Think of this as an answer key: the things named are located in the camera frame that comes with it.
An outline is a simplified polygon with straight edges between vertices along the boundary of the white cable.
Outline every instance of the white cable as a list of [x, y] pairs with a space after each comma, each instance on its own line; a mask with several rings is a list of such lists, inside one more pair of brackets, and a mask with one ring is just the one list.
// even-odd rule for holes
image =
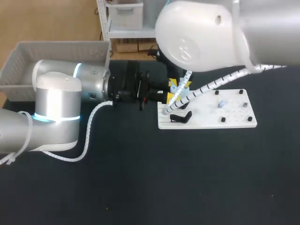
[[53, 154], [51, 152], [48, 152], [48, 151], [43, 151], [43, 153], [45, 153], [45, 154], [47, 154], [47, 155], [49, 155], [53, 158], [56, 158], [56, 159], [59, 159], [59, 160], [62, 160], [62, 161], [66, 161], [66, 162], [72, 162], [73, 163], [73, 162], [78, 162], [78, 161], [82, 160], [83, 157], [85, 156], [85, 154], [88, 151], [89, 141], [90, 141], [90, 127], [91, 127], [91, 124], [92, 124], [92, 121], [93, 121], [93, 117], [94, 117], [95, 113], [97, 112], [97, 110], [100, 109], [102, 106], [105, 106], [105, 105], [113, 105], [113, 102], [112, 101], [102, 102], [102, 103], [98, 104], [93, 109], [93, 111], [91, 112], [90, 117], [89, 117], [89, 121], [88, 121], [88, 127], [87, 127], [87, 130], [86, 130], [84, 149], [83, 149], [82, 154], [79, 157], [77, 157], [77, 158], [65, 158], [65, 157], [62, 157], [62, 156], [55, 155], [55, 154]]
[[[282, 68], [284, 66], [271, 66], [271, 65], [259, 65], [259, 66], [256, 66], [256, 69], [257, 70], [260, 70], [260, 72], [264, 71], [264, 70], [269, 70], [269, 69], [277, 69], [277, 68]], [[243, 77], [243, 76], [246, 76], [248, 74], [251, 74], [249, 72], [248, 69], [242, 69], [242, 70], [239, 70], [239, 71], [236, 71], [232, 74], [229, 74], [229, 75], [226, 75], [224, 77], [221, 77], [209, 84], [206, 84], [205, 86], [197, 89], [197, 90], [194, 90], [194, 91], [191, 91], [185, 98], [181, 99], [180, 101], [177, 101], [175, 102], [174, 104], [172, 104], [171, 106], [167, 107], [167, 108], [164, 108], [162, 110], [162, 114], [163, 115], [168, 115], [170, 114], [172, 111], [182, 107], [183, 105], [185, 105], [186, 103], [192, 101], [193, 99], [195, 99], [196, 97], [206, 93], [206, 92], [209, 92], [215, 88], [218, 88], [226, 83], [229, 83], [231, 81], [234, 81], [240, 77]]]
[[192, 71], [187, 71], [186, 72], [186, 74], [183, 77], [183, 80], [180, 81], [180, 83], [178, 85], [177, 91], [175, 92], [175, 94], [173, 95], [173, 97], [171, 98], [171, 100], [169, 101], [169, 103], [164, 107], [164, 109], [166, 109], [167, 107], [171, 106], [176, 101], [176, 99], [178, 98], [178, 96], [181, 94], [182, 90], [186, 86], [187, 82], [189, 81], [192, 73], [193, 73]]
[[29, 128], [28, 128], [28, 132], [27, 132], [27, 136], [26, 136], [24, 145], [16, 154], [13, 153], [13, 155], [8, 158], [7, 165], [10, 165], [12, 162], [14, 162], [15, 158], [17, 158], [19, 155], [21, 155], [25, 151], [25, 149], [27, 148], [27, 146], [30, 142], [31, 135], [32, 135], [32, 126], [33, 126], [32, 117], [30, 116], [30, 114], [28, 112], [24, 112], [24, 111], [20, 111], [19, 114], [25, 114], [27, 116]]
[[0, 165], [8, 161], [15, 153], [9, 153], [7, 156], [5, 156], [3, 159], [0, 160]]

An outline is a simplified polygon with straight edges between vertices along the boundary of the black cloth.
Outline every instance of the black cloth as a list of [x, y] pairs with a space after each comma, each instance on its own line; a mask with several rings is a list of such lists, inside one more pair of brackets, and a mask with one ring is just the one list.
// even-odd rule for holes
[[[112, 74], [126, 61], [111, 61]], [[194, 88], [237, 68], [201, 73]], [[163, 77], [157, 62], [142, 71]], [[94, 118], [78, 163], [40, 152], [0, 166], [4, 225], [286, 225], [300, 223], [300, 70], [248, 75], [222, 89], [245, 88], [258, 125], [251, 129], [159, 130], [157, 104], [106, 106]], [[95, 105], [83, 104], [77, 157]], [[33, 103], [10, 103], [34, 112]]]

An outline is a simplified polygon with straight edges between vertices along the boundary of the white pegboard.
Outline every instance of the white pegboard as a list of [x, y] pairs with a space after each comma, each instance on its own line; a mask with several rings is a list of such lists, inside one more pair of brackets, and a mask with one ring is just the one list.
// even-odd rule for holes
[[[172, 122], [170, 115], [161, 113], [165, 104], [157, 104], [158, 110], [158, 127], [159, 129], [221, 129], [221, 128], [255, 128], [257, 121], [252, 110], [251, 103], [246, 90], [243, 94], [238, 90], [219, 90], [216, 95], [215, 91], [210, 91], [202, 96], [197, 97], [187, 106], [186, 109], [177, 109], [172, 114], [185, 117], [189, 111], [193, 116], [187, 124]], [[225, 106], [218, 108], [218, 104], [225, 101]]]

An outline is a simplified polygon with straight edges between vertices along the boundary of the gray plastic bin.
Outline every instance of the gray plastic bin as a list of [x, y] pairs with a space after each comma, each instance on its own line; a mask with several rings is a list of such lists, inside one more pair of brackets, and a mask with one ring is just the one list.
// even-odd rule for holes
[[19, 42], [0, 73], [0, 91], [10, 101], [35, 101], [32, 85], [22, 84], [26, 69], [39, 60], [86, 62], [109, 66], [109, 41]]

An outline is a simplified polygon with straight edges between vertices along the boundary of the metal shelf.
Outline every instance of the metal shelf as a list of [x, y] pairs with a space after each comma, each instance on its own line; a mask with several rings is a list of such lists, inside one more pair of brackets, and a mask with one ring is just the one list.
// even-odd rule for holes
[[140, 30], [114, 30], [110, 28], [109, 38], [155, 38], [154, 28], [150, 25], [144, 25]]
[[109, 41], [111, 38], [155, 38], [155, 21], [165, 5], [165, 0], [143, 0], [143, 2], [143, 28], [141, 30], [115, 30], [111, 26], [110, 17], [106, 16], [106, 0], [97, 0], [103, 39]]

